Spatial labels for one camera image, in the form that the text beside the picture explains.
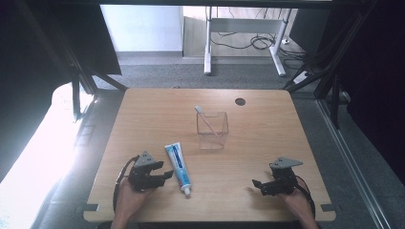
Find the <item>blue toothpaste tube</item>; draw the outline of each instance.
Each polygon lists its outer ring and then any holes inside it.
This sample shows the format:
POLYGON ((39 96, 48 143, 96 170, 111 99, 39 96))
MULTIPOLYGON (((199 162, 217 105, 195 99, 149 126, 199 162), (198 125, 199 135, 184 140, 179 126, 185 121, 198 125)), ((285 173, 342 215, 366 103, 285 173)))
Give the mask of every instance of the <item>blue toothpaste tube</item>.
POLYGON ((187 197, 189 197, 191 183, 190 178, 188 177, 187 169, 185 168, 184 160, 182 158, 180 143, 177 142, 171 145, 166 145, 164 148, 172 161, 176 176, 179 179, 180 189, 184 191, 187 197))

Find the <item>desk leg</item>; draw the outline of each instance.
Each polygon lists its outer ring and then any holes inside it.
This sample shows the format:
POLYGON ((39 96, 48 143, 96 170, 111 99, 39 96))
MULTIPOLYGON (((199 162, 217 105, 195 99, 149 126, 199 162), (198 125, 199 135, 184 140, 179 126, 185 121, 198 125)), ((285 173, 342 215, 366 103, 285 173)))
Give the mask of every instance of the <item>desk leg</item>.
POLYGON ((203 59, 203 73, 206 75, 211 74, 211 12, 212 7, 208 8, 208 15, 206 18, 206 41, 205 41, 205 54, 203 59))
POLYGON ((277 53, 280 49, 280 44, 281 44, 281 41, 283 40, 284 32, 286 32, 290 14, 291 14, 291 9, 287 9, 286 13, 284 14, 283 23, 281 24, 280 30, 277 34, 276 44, 274 45, 274 47, 269 48, 279 76, 286 76, 286 71, 284 70, 283 64, 281 63, 280 57, 277 55, 277 53))
POLYGON ((105 82, 111 84, 112 86, 116 87, 117 89, 119 89, 120 91, 125 92, 128 87, 126 87, 123 84, 120 84, 119 82, 117 82, 115 79, 111 78, 110 76, 106 75, 106 74, 102 74, 102 73, 97 73, 96 71, 94 71, 93 69, 87 67, 87 71, 89 71, 91 74, 99 77, 100 79, 104 80, 105 82))

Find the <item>hand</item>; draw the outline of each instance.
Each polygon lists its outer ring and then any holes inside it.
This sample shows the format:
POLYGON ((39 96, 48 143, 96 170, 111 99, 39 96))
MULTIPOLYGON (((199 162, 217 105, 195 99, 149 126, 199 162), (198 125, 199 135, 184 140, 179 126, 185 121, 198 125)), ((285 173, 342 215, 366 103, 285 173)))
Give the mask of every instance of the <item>hand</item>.
MULTIPOLYGON (((309 191, 306 183, 301 178, 298 177, 297 180, 298 185, 309 191)), ((300 190, 295 188, 289 195, 279 194, 277 196, 284 202, 289 211, 300 220, 301 226, 304 229, 318 229, 318 224, 310 210, 309 202, 300 190)))
POLYGON ((125 177, 119 184, 116 215, 114 216, 111 228, 126 228, 129 220, 140 209, 147 197, 155 190, 156 189, 147 189, 143 192, 137 192, 132 188, 128 178, 125 177))

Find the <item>gray carpet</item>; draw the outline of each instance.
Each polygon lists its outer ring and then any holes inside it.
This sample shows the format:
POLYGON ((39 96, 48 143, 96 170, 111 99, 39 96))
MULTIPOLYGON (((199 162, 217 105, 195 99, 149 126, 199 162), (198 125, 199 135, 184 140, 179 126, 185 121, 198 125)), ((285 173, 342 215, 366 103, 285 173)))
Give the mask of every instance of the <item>gray carpet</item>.
MULTIPOLYGON (((278 89, 294 73, 287 70, 287 77, 278 77, 271 64, 213 65, 213 76, 203 75, 202 64, 122 65, 121 69, 123 76, 113 78, 131 88, 278 89)), ((96 228, 96 223, 85 221, 82 214, 88 207, 86 200, 123 98, 122 92, 97 78, 96 84, 102 90, 83 120, 75 167, 54 187, 33 228, 96 228)), ((324 229, 377 228, 312 96, 314 87, 309 85, 292 97, 337 215, 336 220, 320 224, 324 229)), ((352 123, 345 106, 340 106, 339 121, 392 228, 405 228, 404 186, 352 123)))
MULTIPOLYGON (((210 89, 280 89, 296 71, 286 69, 287 77, 275 75, 273 64, 212 65, 212 74, 203 74, 202 64, 122 65, 121 75, 111 75, 131 88, 210 88, 210 89)), ((102 89, 113 89, 98 80, 102 89)), ((312 92, 314 85, 302 89, 312 92)))

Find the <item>white desk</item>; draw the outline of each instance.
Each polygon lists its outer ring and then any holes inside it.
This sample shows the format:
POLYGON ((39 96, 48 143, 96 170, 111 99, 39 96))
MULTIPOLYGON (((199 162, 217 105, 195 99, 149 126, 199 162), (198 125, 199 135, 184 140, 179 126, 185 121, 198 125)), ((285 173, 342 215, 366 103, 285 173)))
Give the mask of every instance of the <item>white desk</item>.
POLYGON ((212 18, 212 7, 208 8, 206 18, 206 41, 204 54, 204 74, 211 74, 211 32, 246 32, 246 33, 277 33, 274 47, 269 51, 280 76, 285 76, 283 64, 278 56, 280 44, 288 25, 291 9, 287 9, 283 20, 275 19, 236 19, 236 18, 212 18))

